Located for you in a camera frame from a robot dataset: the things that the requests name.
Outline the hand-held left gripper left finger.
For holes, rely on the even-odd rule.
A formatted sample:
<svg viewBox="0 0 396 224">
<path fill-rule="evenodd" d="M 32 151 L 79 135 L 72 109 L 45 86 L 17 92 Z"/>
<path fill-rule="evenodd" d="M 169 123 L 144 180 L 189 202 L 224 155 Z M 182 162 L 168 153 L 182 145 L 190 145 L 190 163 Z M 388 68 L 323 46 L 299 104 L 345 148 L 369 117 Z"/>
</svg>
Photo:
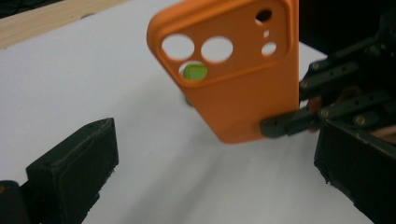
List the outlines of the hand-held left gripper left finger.
<svg viewBox="0 0 396 224">
<path fill-rule="evenodd" d="M 81 224 L 119 164 L 113 118 L 89 123 L 26 168 L 36 224 Z"/>
</svg>

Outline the orange phone case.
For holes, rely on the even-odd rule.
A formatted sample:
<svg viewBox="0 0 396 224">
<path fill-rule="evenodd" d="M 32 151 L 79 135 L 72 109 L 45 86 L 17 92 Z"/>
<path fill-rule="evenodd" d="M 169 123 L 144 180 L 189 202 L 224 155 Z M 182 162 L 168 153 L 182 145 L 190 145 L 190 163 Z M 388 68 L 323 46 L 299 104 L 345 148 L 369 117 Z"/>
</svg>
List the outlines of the orange phone case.
<svg viewBox="0 0 396 224">
<path fill-rule="evenodd" d="M 299 0 L 183 0 L 150 20 L 147 43 L 224 143 L 299 107 Z"/>
</svg>

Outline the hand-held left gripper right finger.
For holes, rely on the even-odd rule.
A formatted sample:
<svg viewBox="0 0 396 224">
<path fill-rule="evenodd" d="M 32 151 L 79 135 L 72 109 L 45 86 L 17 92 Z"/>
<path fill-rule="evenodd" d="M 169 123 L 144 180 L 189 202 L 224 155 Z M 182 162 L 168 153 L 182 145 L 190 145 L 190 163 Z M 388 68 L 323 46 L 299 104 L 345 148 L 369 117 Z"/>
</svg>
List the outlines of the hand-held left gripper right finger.
<svg viewBox="0 0 396 224">
<path fill-rule="evenodd" d="M 329 121 L 321 128 L 314 164 L 374 224 L 396 224 L 396 146 Z"/>
</svg>

